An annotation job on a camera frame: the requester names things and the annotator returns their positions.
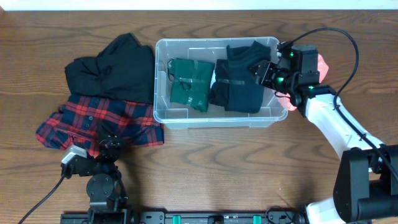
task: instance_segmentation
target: wooden table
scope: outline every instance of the wooden table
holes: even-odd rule
[[[357,41],[357,75],[342,94],[347,109],[373,135],[397,144],[396,11],[4,12],[0,18],[0,222],[17,223],[58,182],[62,151],[47,149],[35,130],[69,90],[64,67],[96,55],[119,34],[142,44],[161,38],[275,36],[290,40],[319,27],[339,27]],[[339,88],[354,50],[336,32],[317,44]],[[332,194],[339,159],[298,111],[266,129],[165,130],[161,147],[137,147],[117,162],[133,205],[167,210],[266,210],[298,207]],[[89,207],[89,177],[65,180],[26,223],[59,223],[63,212]],[[378,223],[392,223],[386,219]]]

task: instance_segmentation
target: plaid shirt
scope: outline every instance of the plaid shirt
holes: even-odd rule
[[[71,95],[36,131],[44,146],[65,150],[72,144],[92,156],[100,153],[97,124],[123,138],[127,144],[158,146],[164,143],[163,127],[153,117],[153,106],[145,103]]]

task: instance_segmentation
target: white plastic bin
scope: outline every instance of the white plastic bin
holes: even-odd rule
[[[226,46],[250,46],[254,41],[271,48],[271,60],[277,63],[275,37],[248,37],[228,39],[162,39],[155,50],[155,99],[154,118],[171,129],[240,127],[266,128],[287,116],[285,109],[271,89],[264,89],[264,99],[260,112],[256,114],[225,111],[222,106],[209,104],[206,113],[188,105],[170,102],[172,82],[167,78],[167,61],[170,58],[183,58],[216,63],[226,58]]]

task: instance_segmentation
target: green folded shirt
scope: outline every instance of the green folded shirt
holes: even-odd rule
[[[170,102],[207,112],[214,64],[177,58],[168,64],[168,69],[174,76]]]

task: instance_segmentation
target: black cloth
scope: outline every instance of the black cloth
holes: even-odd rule
[[[249,67],[260,60],[271,59],[271,49],[254,41],[250,47],[230,48],[227,60],[217,60],[216,82],[210,90],[209,102],[224,106],[225,111],[258,113],[264,87],[255,83]]]
[[[75,59],[65,67],[65,74],[72,94],[153,104],[154,61],[149,46],[123,34],[97,57]]]

